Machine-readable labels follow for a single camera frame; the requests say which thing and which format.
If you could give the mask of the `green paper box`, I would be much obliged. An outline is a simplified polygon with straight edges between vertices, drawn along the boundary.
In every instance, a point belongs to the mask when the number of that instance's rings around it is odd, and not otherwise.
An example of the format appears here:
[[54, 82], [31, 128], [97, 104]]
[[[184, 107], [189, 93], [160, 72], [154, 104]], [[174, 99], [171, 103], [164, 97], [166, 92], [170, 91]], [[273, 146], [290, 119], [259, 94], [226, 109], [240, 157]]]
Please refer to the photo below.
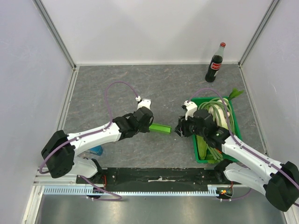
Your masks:
[[156, 133], [170, 134], [171, 126], [153, 123], [150, 125], [149, 130]]

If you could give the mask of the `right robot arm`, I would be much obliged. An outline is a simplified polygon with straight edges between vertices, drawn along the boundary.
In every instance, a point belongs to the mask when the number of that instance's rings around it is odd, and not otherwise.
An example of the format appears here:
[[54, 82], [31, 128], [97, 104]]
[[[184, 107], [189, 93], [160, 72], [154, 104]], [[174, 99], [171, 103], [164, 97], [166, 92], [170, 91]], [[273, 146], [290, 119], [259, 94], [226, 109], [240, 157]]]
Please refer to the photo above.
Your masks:
[[201, 136], [211, 146], [241, 162], [224, 160], [216, 166], [218, 183], [241, 183], [266, 197], [276, 209], [287, 212], [299, 198], [299, 169], [288, 161], [281, 163], [256, 151], [228, 129], [220, 127], [207, 110], [180, 116], [175, 132], [181, 137]]

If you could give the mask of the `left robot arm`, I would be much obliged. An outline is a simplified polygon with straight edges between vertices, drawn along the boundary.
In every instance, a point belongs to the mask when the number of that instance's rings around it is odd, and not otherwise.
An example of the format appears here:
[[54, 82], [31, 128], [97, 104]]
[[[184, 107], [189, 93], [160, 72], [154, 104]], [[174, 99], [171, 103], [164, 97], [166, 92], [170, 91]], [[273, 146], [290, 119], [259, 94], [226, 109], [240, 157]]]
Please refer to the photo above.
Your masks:
[[47, 172], [54, 179], [72, 174], [84, 176], [91, 183], [99, 183], [103, 173], [98, 162], [79, 155], [106, 143], [132, 138], [138, 133], [148, 133], [153, 118], [150, 109], [141, 107], [133, 113], [84, 132], [66, 134], [63, 130], [56, 131], [41, 151], [44, 159], [42, 165], [48, 168]]

